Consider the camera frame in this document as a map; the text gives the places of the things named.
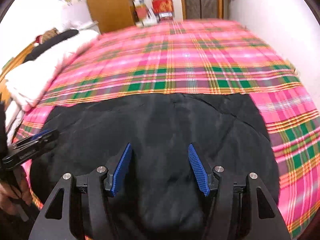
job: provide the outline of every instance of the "black cloth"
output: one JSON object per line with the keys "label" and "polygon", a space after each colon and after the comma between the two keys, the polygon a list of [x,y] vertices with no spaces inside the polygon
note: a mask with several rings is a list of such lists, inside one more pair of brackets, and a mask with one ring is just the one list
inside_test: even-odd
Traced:
{"label": "black cloth", "polygon": [[73,36],[76,36],[79,33],[78,30],[67,30],[63,33],[60,33],[47,41],[45,41],[42,44],[39,44],[37,47],[34,47],[33,50],[26,56],[24,59],[23,63],[30,61],[30,60],[35,60],[38,58],[42,53],[44,53],[46,50],[50,49],[54,45],[65,41]]}
{"label": "black cloth", "polygon": [[191,142],[235,173],[256,172],[278,202],[277,164],[249,95],[141,94],[58,106],[44,129],[60,137],[31,166],[42,202],[64,173],[90,173],[132,144],[124,188],[109,200],[120,239],[200,238],[209,210],[188,161]]}

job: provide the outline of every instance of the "red object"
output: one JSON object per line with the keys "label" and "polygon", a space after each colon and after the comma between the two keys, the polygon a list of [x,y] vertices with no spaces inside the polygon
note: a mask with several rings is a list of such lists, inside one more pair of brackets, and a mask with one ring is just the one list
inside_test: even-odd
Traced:
{"label": "red object", "polygon": [[174,12],[172,0],[153,0],[154,13]]}

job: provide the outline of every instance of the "blue textured pad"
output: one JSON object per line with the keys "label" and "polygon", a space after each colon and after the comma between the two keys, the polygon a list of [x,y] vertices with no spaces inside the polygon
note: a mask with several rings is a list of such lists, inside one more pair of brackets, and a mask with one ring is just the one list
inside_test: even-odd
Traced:
{"label": "blue textured pad", "polygon": [[132,156],[131,144],[128,143],[128,145],[127,145],[126,149],[124,150],[124,153],[121,157],[121,160],[116,168],[116,171],[113,174],[112,188],[111,188],[111,194],[113,196],[115,196],[116,193],[119,192],[122,187],[124,177],[128,173],[128,170],[129,170],[131,156]]}
{"label": "blue textured pad", "polygon": [[193,169],[193,173],[196,176],[199,189],[207,197],[210,193],[210,189],[208,186],[208,176],[192,144],[190,144],[188,147],[188,157]]}

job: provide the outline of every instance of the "folded white quilt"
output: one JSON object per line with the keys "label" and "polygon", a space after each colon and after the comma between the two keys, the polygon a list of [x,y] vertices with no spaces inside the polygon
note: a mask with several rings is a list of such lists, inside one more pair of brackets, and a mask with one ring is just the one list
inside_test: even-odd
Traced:
{"label": "folded white quilt", "polygon": [[27,61],[7,73],[7,89],[23,111],[36,106],[62,68],[95,42],[98,35],[93,30],[80,31],[54,45],[36,60]]}

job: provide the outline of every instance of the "silver screw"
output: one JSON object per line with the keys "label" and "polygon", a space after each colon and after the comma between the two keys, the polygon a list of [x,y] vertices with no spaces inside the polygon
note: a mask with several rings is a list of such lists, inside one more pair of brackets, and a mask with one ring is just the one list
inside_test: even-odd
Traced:
{"label": "silver screw", "polygon": [[222,166],[215,166],[214,168],[216,170],[216,172],[223,172],[224,168]]}
{"label": "silver screw", "polygon": [[256,178],[258,177],[258,175],[255,174],[254,172],[251,172],[251,173],[249,174],[249,176],[250,176],[251,179],[256,179]]}
{"label": "silver screw", "polygon": [[66,173],[63,175],[64,179],[70,179],[71,178],[71,174],[70,173]]}
{"label": "silver screw", "polygon": [[105,166],[100,166],[100,167],[97,168],[97,172],[99,172],[99,173],[103,173],[105,171],[106,171]]}

